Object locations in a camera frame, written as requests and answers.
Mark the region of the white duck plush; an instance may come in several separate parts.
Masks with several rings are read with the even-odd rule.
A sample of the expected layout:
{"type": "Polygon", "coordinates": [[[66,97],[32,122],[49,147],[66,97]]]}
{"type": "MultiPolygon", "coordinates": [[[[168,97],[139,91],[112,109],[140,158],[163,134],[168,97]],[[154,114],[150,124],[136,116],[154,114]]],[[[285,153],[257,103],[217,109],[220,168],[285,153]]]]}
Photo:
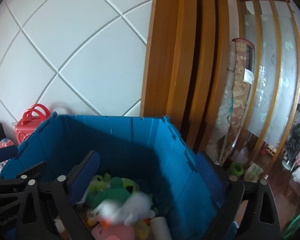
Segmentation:
{"type": "Polygon", "coordinates": [[[89,219],[101,222],[105,226],[133,226],[137,221],[153,218],[150,197],[142,192],[131,194],[124,203],[105,199],[96,208],[89,211],[89,219]]]}

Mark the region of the white lint roller refill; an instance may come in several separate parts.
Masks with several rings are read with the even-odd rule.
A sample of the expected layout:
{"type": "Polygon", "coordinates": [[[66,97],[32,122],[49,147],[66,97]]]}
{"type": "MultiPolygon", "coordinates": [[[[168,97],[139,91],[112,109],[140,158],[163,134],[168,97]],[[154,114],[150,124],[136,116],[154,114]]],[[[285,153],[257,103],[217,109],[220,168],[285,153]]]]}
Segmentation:
{"type": "Polygon", "coordinates": [[[165,217],[155,217],[149,223],[155,240],[172,240],[165,217]]]}

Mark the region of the pink tissue pack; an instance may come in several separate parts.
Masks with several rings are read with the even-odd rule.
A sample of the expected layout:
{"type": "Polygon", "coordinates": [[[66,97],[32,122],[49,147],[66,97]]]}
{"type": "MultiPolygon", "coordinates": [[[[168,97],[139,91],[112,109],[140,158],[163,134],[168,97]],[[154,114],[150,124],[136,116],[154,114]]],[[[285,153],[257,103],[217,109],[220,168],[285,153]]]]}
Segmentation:
{"type": "Polygon", "coordinates": [[[14,142],[11,141],[10,139],[0,141],[0,149],[5,148],[5,147],[9,147],[9,146],[12,146],[12,145],[14,145],[14,142]]]}

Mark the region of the red bear suitcase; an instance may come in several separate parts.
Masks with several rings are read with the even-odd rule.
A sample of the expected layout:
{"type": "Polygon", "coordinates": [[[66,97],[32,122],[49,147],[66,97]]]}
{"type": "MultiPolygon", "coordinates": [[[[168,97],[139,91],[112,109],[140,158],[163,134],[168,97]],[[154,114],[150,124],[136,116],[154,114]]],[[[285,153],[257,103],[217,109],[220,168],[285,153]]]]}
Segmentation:
{"type": "Polygon", "coordinates": [[[42,104],[34,104],[27,109],[17,122],[14,133],[18,144],[25,141],[35,129],[51,116],[51,112],[42,104]]]}

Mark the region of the green plush toy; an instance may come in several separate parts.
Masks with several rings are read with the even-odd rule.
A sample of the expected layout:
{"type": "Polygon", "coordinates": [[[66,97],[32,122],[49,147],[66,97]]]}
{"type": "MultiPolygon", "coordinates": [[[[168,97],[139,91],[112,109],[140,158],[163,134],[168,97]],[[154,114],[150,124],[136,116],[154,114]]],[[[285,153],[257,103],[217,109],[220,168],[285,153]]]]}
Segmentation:
{"type": "Polygon", "coordinates": [[[104,200],[112,200],[123,204],[133,193],[138,192],[139,185],[128,178],[95,175],[88,186],[85,204],[93,210],[104,200]]]}

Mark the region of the blue plastic storage crate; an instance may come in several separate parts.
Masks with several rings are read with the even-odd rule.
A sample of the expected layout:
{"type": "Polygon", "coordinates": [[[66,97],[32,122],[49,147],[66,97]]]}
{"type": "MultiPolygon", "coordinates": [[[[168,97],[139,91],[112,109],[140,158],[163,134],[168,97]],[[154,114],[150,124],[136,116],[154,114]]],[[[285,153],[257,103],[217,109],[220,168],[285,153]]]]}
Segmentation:
{"type": "Polygon", "coordinates": [[[164,118],[53,113],[18,147],[0,179],[44,162],[44,181],[66,175],[85,156],[100,157],[98,174],[136,181],[155,199],[173,239],[202,239],[225,202],[226,179],[195,154],[164,118]]]}

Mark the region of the rolled patterned carpet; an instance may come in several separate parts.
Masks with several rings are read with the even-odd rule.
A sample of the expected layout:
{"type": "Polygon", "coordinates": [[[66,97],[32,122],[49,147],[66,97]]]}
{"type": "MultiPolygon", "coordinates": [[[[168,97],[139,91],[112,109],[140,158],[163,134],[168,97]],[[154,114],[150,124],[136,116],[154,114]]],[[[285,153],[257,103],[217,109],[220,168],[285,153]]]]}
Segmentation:
{"type": "Polygon", "coordinates": [[[229,64],[217,119],[206,147],[206,153],[217,165],[223,165],[230,154],[248,104],[254,82],[255,47],[245,38],[230,43],[229,64]]]}

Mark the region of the wooden glass partition screen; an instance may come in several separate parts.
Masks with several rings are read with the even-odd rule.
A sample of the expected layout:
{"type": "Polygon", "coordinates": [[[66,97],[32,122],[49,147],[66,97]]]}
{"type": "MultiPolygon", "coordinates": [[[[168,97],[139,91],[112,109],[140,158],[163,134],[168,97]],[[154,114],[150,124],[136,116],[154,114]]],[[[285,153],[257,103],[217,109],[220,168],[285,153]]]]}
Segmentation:
{"type": "Polygon", "coordinates": [[[254,46],[247,107],[236,150],[249,136],[250,167],[264,146],[270,160],[261,166],[266,176],[283,150],[300,100],[299,13],[292,0],[236,0],[239,36],[254,46]]]}

